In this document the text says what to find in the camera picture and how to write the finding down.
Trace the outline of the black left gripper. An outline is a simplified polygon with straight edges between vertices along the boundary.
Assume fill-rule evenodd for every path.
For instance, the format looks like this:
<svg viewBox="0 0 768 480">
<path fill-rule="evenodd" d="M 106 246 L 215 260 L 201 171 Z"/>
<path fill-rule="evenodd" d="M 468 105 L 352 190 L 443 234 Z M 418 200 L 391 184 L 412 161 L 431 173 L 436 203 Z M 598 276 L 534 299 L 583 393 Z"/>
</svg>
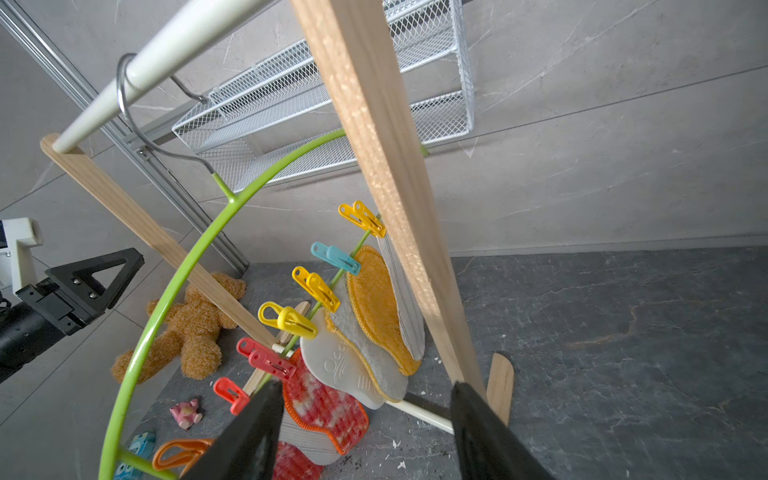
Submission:
<svg viewBox="0 0 768 480">
<path fill-rule="evenodd" d="M 128 248 L 48 269 L 18 291 L 15 305 L 3 298 L 1 380 L 113 309 L 143 265 L 143 255 Z"/>
</svg>

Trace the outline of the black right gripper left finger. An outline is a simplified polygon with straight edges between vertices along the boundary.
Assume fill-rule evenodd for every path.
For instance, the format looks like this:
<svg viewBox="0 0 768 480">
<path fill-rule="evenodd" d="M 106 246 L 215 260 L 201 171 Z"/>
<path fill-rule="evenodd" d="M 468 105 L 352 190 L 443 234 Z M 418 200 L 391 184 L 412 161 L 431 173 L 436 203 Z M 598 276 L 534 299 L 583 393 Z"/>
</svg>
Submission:
<svg viewBox="0 0 768 480">
<path fill-rule="evenodd" d="M 284 413 L 282 384 L 269 382 L 182 479 L 271 479 Z"/>
</svg>

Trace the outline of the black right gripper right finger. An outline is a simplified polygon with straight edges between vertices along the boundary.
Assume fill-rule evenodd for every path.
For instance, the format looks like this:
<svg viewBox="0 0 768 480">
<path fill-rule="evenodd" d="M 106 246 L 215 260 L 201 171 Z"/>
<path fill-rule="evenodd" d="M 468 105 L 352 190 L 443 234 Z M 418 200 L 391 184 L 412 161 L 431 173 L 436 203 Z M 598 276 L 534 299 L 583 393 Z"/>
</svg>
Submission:
<svg viewBox="0 0 768 480">
<path fill-rule="evenodd" d="M 469 384 L 452 387 L 450 414 L 462 479 L 554 478 Z"/>
</svg>

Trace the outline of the red orange-edged insole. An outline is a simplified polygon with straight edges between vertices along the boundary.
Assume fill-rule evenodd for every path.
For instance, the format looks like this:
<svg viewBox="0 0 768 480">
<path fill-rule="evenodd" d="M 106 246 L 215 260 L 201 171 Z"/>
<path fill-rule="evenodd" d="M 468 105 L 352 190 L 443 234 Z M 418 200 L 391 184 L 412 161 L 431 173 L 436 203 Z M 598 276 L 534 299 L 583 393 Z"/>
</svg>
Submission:
<svg viewBox="0 0 768 480">
<path fill-rule="evenodd" d="M 369 418 L 353 396 L 317 380 L 300 351 L 289 362 L 296 371 L 282 383 L 284 413 L 272 477 L 317 479 L 360 442 Z"/>
</svg>

